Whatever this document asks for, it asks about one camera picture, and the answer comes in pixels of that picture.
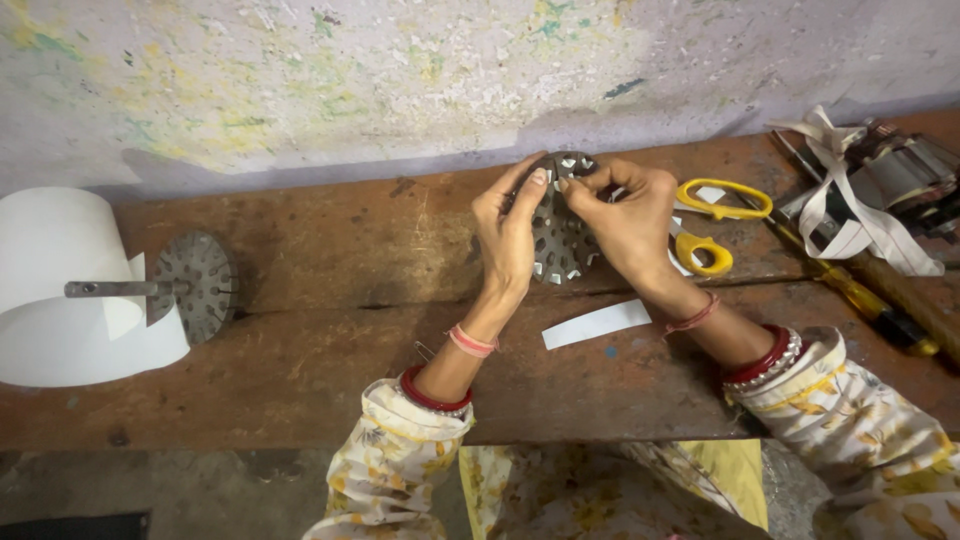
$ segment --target wrist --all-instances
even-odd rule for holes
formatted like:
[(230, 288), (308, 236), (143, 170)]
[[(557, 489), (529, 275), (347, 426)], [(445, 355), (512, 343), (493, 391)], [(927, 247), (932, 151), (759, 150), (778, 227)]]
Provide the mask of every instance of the wrist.
[(492, 343), (514, 315), (523, 296), (516, 291), (485, 286), (461, 322), (460, 328), (473, 339)]
[(706, 291), (685, 278), (673, 265), (669, 269), (647, 272), (644, 279), (634, 282), (637, 294), (674, 320), (688, 319), (708, 306)]

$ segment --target red bangle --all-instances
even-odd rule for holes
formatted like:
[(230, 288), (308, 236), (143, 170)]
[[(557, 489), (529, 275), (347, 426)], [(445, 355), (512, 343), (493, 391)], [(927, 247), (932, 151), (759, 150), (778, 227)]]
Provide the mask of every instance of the red bangle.
[(426, 367), (426, 365), (413, 366), (408, 368), (403, 372), (403, 375), (400, 376), (400, 387), (403, 389), (403, 393), (407, 395), (408, 398), (417, 402), (420, 405), (423, 405), (427, 408), (432, 408), (434, 410), (441, 410), (443, 412), (450, 412), (454, 410), (460, 410), (467, 406), (470, 403), (470, 399), (473, 398), (473, 391), (467, 389), (467, 395), (464, 396), (464, 399), (455, 403), (455, 404), (445, 404), (444, 402), (438, 402), (436, 400), (431, 400), (430, 398), (424, 396), (420, 391), (414, 386), (414, 379), (417, 377), (417, 374), (421, 369)]
[(761, 373), (765, 373), (770, 369), (770, 366), (774, 365), (774, 363), (783, 356), (783, 353), (786, 352), (786, 346), (790, 342), (790, 331), (784, 327), (774, 325), (763, 325), (763, 328), (777, 338), (774, 348), (756, 362), (726, 375), (723, 378), (723, 382), (734, 383), (753, 380)]

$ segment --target silver bangle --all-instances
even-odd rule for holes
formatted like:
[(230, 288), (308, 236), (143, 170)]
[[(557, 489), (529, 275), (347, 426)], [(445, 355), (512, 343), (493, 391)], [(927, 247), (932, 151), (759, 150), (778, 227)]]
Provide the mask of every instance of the silver bangle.
[(774, 362), (767, 371), (746, 382), (724, 382), (724, 390), (738, 393), (749, 392), (750, 390), (760, 388), (760, 386), (775, 379), (781, 373), (793, 367), (793, 364), (797, 363), (797, 360), (800, 359), (800, 349), (803, 346), (803, 340), (793, 329), (787, 329), (787, 331), (790, 332), (790, 340), (786, 344), (786, 351), (783, 352), (783, 356), (777, 358), (777, 361)]
[(397, 392), (399, 392), (399, 394), (400, 394), (401, 396), (403, 396), (404, 398), (406, 398), (406, 400), (407, 400), (408, 402), (410, 402), (413, 406), (415, 406), (415, 407), (417, 407), (417, 408), (420, 408), (420, 409), (423, 409), (423, 410), (425, 410), (425, 411), (427, 411), (427, 412), (432, 412), (432, 413), (434, 413), (434, 414), (439, 414), (439, 415), (441, 415), (441, 416), (446, 416), (447, 418), (457, 418), (457, 419), (461, 419), (461, 420), (462, 420), (463, 417), (464, 417), (464, 415), (467, 414), (468, 409), (470, 409), (470, 407), (473, 405), (473, 404), (466, 404), (466, 405), (458, 408), (457, 410), (437, 410), (437, 409), (435, 409), (435, 408), (430, 408), (430, 407), (428, 407), (428, 406), (426, 406), (426, 405), (419, 404), (419, 403), (417, 403), (413, 398), (411, 398), (410, 396), (408, 396), (407, 393), (403, 391), (403, 386), (400, 385), (400, 381), (399, 381), (399, 380), (394, 383), (394, 390), (396, 390)]

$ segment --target floral sleeve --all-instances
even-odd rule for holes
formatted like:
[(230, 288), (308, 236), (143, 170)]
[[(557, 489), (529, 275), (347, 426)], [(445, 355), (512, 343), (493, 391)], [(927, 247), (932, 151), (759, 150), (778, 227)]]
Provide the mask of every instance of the floral sleeve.
[(960, 454), (940, 423), (847, 360), (836, 329), (811, 335), (790, 370), (736, 399), (827, 483), (819, 537), (954, 537)]
[(445, 538), (428, 514), (430, 497), (472, 421), (472, 407), (449, 418), (412, 404), (395, 380), (371, 384), (363, 415), (330, 463), (324, 519), (304, 540)]

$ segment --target woman's left hand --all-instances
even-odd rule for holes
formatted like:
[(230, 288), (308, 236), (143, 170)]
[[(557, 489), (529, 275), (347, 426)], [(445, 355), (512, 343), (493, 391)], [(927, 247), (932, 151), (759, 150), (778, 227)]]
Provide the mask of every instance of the woman's left hand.
[(544, 152), (510, 167), (490, 189), (473, 200), (473, 215), (477, 222), (477, 236), (483, 253), (484, 289), (488, 293), (520, 300), (530, 287), (534, 268), (534, 210), (546, 193), (546, 171), (539, 168), (530, 175), (516, 194), (509, 212), (509, 204), (520, 175), (525, 173)]
[(476, 304), (464, 319), (463, 328), (476, 339), (492, 341), (530, 288), (534, 271), (531, 221), (546, 193), (546, 171), (534, 171), (517, 192), (510, 211), (504, 210), (521, 175), (545, 154), (537, 152), (510, 167), (490, 189), (473, 200), (473, 215), (483, 255), (484, 285)]

